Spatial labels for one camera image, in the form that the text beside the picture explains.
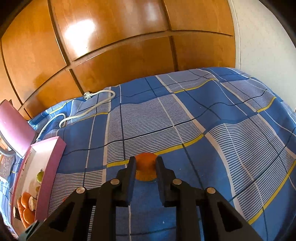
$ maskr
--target bed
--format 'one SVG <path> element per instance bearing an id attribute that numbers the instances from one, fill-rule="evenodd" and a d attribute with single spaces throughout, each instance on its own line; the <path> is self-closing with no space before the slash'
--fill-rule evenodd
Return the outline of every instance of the bed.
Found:
<path id="1" fill-rule="evenodd" d="M 101 186 L 130 156 L 151 152 L 197 188 L 215 187 L 263 240 L 279 240 L 296 214 L 296 115 L 255 77 L 232 68 L 200 68 L 109 87 L 116 96 L 59 129 L 56 118 L 37 140 L 67 144 L 49 204 L 50 215 L 77 187 Z M 63 101 L 30 125 L 41 130 L 59 113 L 74 116 L 110 93 Z M 22 160 L 1 183 L 2 214 Z M 161 205 L 157 183 L 136 181 L 129 208 L 117 208 L 117 240 L 174 240 L 174 208 Z"/>

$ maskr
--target green apple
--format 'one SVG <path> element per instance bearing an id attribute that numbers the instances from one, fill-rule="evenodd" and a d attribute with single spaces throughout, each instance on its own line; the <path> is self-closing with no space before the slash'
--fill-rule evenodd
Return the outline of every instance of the green apple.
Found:
<path id="1" fill-rule="evenodd" d="M 41 184 L 41 182 L 42 182 L 43 174 L 44 174 L 44 171 L 42 171 L 42 169 L 41 169 L 41 171 L 38 172 L 38 174 L 37 174 L 37 182 L 38 182 L 39 184 Z"/>

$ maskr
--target box of fruit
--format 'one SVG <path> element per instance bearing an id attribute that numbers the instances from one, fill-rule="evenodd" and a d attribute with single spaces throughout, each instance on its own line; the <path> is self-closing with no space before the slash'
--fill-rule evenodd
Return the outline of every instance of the box of fruit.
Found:
<path id="1" fill-rule="evenodd" d="M 66 143 L 52 137 L 32 144 L 12 193 L 11 224 L 19 235 L 35 220 L 47 218 L 52 185 Z"/>

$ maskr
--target white power cable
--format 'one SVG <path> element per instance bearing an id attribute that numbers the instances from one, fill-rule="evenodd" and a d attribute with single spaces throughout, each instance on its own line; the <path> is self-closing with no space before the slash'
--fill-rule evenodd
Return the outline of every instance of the white power cable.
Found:
<path id="1" fill-rule="evenodd" d="M 41 132 L 39 133 L 37 139 L 41 136 L 42 132 L 45 130 L 45 128 L 48 126 L 48 124 L 49 124 L 53 119 L 55 119 L 56 117 L 58 117 L 58 116 L 60 116 L 60 115 L 63 115 L 63 116 L 64 116 L 64 119 L 59 123 L 59 127 L 60 127 L 60 128 L 63 128 L 63 127 L 66 126 L 66 121 L 71 120 L 71 119 L 74 119 L 74 118 L 80 118 L 80 117 L 83 117 L 83 116 L 87 115 L 88 113 L 90 113 L 90 112 L 91 112 L 92 110 L 94 110 L 95 108 L 97 108 L 99 105 L 104 104 L 104 103 L 108 102 L 109 100 L 112 100 L 112 99 L 115 97 L 115 92 L 112 91 L 112 90 L 101 90 L 101 91 L 98 91 L 98 92 L 96 92 L 96 93 L 89 93 L 89 92 L 86 92 L 86 93 L 83 95 L 83 97 L 84 97 L 86 100 L 88 100 L 88 99 L 90 99 L 92 96 L 97 95 L 97 94 L 99 94 L 99 93 L 103 93 L 103 92 L 109 92 L 109 93 L 112 93 L 112 95 L 111 95 L 110 97 L 108 97 L 107 99 L 104 99 L 104 100 L 100 101 L 99 103 L 97 103 L 96 105 L 94 105 L 92 108 L 88 109 L 86 112 L 84 112 L 84 113 L 82 113 L 82 114 L 80 114 L 80 115 L 75 115 L 75 116 L 71 116 L 71 117 L 66 117 L 66 115 L 65 115 L 64 113 L 60 113 L 60 114 L 54 116 L 54 117 L 53 117 L 52 119 L 50 119 L 50 120 L 46 123 L 46 125 L 42 128 L 42 130 L 41 130 Z"/>
<path id="2" fill-rule="evenodd" d="M 68 120 L 71 120 L 71 119 L 74 119 L 74 118 L 80 118 L 80 117 L 85 116 L 86 114 L 90 113 L 92 110 L 94 110 L 95 108 L 97 108 L 99 105 L 104 104 L 104 103 L 108 102 L 109 100 L 111 100 L 111 99 L 113 99 L 115 97 L 115 92 L 114 91 L 111 91 L 111 90 L 101 90 L 101 91 L 98 91 L 98 92 L 94 93 L 93 95 L 96 95 L 96 94 L 99 94 L 99 93 L 103 93 L 103 92 L 110 92 L 113 95 L 111 95 L 107 99 L 104 99 L 104 100 L 100 101 L 99 103 L 97 103 L 96 105 L 94 105 L 92 108 L 88 109 L 86 112 L 84 112 L 84 113 L 82 113 L 80 115 L 75 115 L 75 116 L 71 116 L 71 117 L 67 117 L 67 118 L 63 119 L 59 123 L 59 127 L 62 128 L 62 123 L 65 122 L 65 121 L 68 121 Z"/>
<path id="3" fill-rule="evenodd" d="M 46 125 L 41 129 L 41 131 L 40 131 L 38 137 L 36 138 L 36 140 L 39 139 L 39 137 L 41 136 L 41 134 L 42 134 L 42 132 L 45 130 L 45 128 L 48 126 L 48 124 L 51 123 L 52 120 L 54 120 L 56 117 L 58 117 L 58 116 L 60 116 L 60 115 L 63 115 L 64 118 L 66 118 L 66 115 L 65 115 L 64 113 L 60 113 L 60 114 L 54 116 L 53 118 L 51 118 L 51 119 L 46 123 Z"/>

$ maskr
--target yellow stripe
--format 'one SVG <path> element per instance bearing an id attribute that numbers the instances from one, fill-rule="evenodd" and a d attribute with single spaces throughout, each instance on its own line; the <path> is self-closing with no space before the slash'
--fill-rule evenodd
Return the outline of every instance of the yellow stripe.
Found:
<path id="1" fill-rule="evenodd" d="M 181 149 L 181 148 L 183 148 L 182 144 L 177 145 L 177 146 L 172 146 L 172 147 L 169 147 L 169 148 L 164 149 L 164 150 L 160 150 L 158 152 L 155 152 L 154 154 L 159 156 L 159 155 L 162 155 L 162 154 L 174 151 L 174 150 L 178 150 L 178 149 Z"/>
<path id="2" fill-rule="evenodd" d="M 79 121 L 84 121 L 84 120 L 86 120 L 86 119 L 88 119 L 88 118 L 91 118 L 91 117 L 94 117 L 94 116 L 97 116 L 97 115 L 107 115 L 107 114 L 108 114 L 108 112 L 100 112 L 100 113 L 97 113 L 97 114 L 95 114 L 95 115 L 90 115 L 90 116 L 88 116 L 88 117 L 85 117 L 85 118 L 83 118 L 83 119 L 80 119 L 80 120 L 78 120 L 78 121 L 75 121 L 74 123 L 69 124 L 69 126 L 70 126 L 70 125 L 73 125 L 73 124 L 75 124 L 75 123 L 77 123 L 77 122 L 79 122 Z"/>
<path id="3" fill-rule="evenodd" d="M 200 134 L 198 137 L 194 138 L 193 140 L 184 143 L 184 146 L 187 147 L 187 146 L 190 146 L 190 145 L 194 144 L 195 142 L 199 141 L 203 136 L 204 136 L 203 134 Z M 155 152 L 154 154 L 159 156 L 159 155 L 162 155 L 162 154 L 174 151 L 174 150 L 178 150 L 178 149 L 181 149 L 181 148 L 183 148 L 183 145 L 179 144 L 179 145 L 176 145 L 176 146 L 166 148 L 164 150 L 160 150 L 158 152 Z M 114 166 L 121 166 L 121 165 L 127 164 L 128 161 L 129 160 L 115 161 L 115 162 L 107 164 L 107 168 L 108 167 L 114 167 Z"/>
<path id="4" fill-rule="evenodd" d="M 193 140 L 184 143 L 184 146 L 187 147 L 194 144 L 195 142 L 199 141 L 203 136 L 204 136 L 203 134 L 200 134 L 198 137 L 194 138 Z"/>
<path id="5" fill-rule="evenodd" d="M 199 87 L 202 87 L 205 83 L 209 82 L 210 80 L 216 80 L 216 79 L 209 79 L 207 80 L 206 82 L 204 82 L 203 84 L 197 86 L 197 87 L 193 87 L 193 88 L 189 88 L 189 89 L 184 89 L 184 90 L 179 90 L 179 91 L 176 91 L 174 92 L 174 94 L 177 94 L 177 93 L 180 93 L 180 92 L 183 92 L 183 91 L 188 91 L 188 90 L 194 90 L 194 89 L 197 89 Z"/>
<path id="6" fill-rule="evenodd" d="M 129 160 L 112 162 L 112 163 L 107 164 L 107 167 L 121 166 L 121 165 L 127 164 L 128 161 Z"/>
<path id="7" fill-rule="evenodd" d="M 296 165 L 296 161 L 294 161 L 293 165 L 291 166 L 290 170 L 288 171 L 288 173 L 286 174 L 285 178 L 283 179 L 283 181 L 281 182 L 281 184 L 279 185 L 279 187 L 276 189 L 276 191 L 272 194 L 272 196 L 270 197 L 270 199 L 268 199 L 268 201 L 263 205 L 263 209 L 266 209 L 268 207 L 268 205 L 272 202 L 272 200 L 277 196 L 277 194 L 279 193 L 279 191 L 282 189 L 282 187 L 284 186 L 285 182 L 288 180 L 291 172 L 293 171 L 294 167 Z M 259 217 L 260 215 L 263 213 L 263 210 L 260 209 L 260 211 L 249 220 L 249 224 L 254 223 Z"/>
<path id="8" fill-rule="evenodd" d="M 56 111 L 62 109 L 62 108 L 63 108 L 67 103 L 69 103 L 70 101 L 72 101 L 72 100 L 68 100 L 68 101 L 66 101 L 66 103 L 64 103 L 61 107 L 59 107 L 59 108 L 57 108 L 56 110 L 50 112 L 49 114 L 51 115 L 51 114 L 55 113 Z"/>
<path id="9" fill-rule="evenodd" d="M 257 110 L 257 112 L 259 113 L 259 112 L 261 112 L 261 111 L 267 110 L 267 109 L 271 106 L 272 102 L 273 102 L 275 99 L 276 99 L 276 97 L 274 96 L 274 97 L 271 99 L 271 101 L 270 101 L 270 103 L 268 104 L 268 106 L 265 106 L 264 108 L 261 108 L 261 109 Z"/>

